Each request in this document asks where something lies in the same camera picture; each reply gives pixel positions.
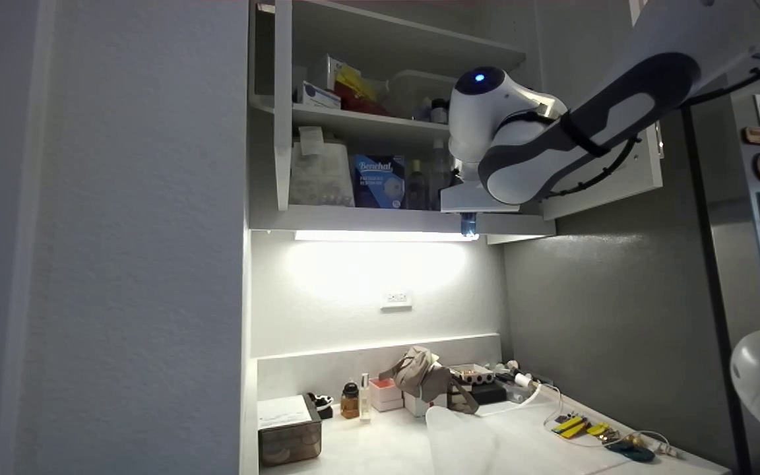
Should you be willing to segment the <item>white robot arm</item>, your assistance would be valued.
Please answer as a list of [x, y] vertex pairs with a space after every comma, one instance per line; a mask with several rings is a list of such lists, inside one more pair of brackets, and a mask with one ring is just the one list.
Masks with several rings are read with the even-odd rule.
[[588, 95], [563, 105], [502, 70], [462, 80], [452, 155], [487, 202], [545, 202], [661, 123], [666, 184], [514, 245], [509, 349], [634, 428], [760, 456], [760, 0], [650, 0], [599, 70], [595, 19], [553, 32]]

